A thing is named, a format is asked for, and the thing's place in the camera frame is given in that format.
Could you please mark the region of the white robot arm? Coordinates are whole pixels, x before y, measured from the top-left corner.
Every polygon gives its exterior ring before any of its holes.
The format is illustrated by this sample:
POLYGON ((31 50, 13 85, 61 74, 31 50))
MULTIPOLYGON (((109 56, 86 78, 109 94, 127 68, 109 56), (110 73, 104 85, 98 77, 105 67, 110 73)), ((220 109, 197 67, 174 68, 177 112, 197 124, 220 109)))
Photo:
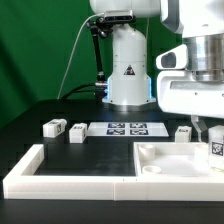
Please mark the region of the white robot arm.
POLYGON ((224 0, 89 0, 100 31, 113 33, 113 72, 103 100, 119 109, 154 100, 164 112, 186 114, 196 130, 200 117, 224 118, 224 0), (159 16, 182 44, 156 58, 157 97, 146 74, 146 38, 130 27, 159 16))

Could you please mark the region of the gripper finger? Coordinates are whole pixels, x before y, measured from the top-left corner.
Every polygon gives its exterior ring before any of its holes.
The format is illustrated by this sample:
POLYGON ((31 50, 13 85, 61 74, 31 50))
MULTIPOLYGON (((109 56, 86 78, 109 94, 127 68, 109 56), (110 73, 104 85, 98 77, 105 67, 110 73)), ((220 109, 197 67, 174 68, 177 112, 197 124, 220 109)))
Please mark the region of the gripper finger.
POLYGON ((204 142, 204 133, 207 131, 207 126, 202 118, 196 115, 191 116, 191 123, 194 126, 199 142, 204 142))

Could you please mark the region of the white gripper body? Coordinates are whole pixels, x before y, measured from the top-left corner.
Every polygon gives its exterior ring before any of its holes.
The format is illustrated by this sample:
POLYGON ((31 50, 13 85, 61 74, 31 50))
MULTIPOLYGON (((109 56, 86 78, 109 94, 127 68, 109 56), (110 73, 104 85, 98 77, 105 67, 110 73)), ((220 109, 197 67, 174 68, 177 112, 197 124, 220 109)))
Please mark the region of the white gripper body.
POLYGON ((196 81, 191 72, 160 72, 157 100, 164 112, 224 118, 224 82, 196 81))

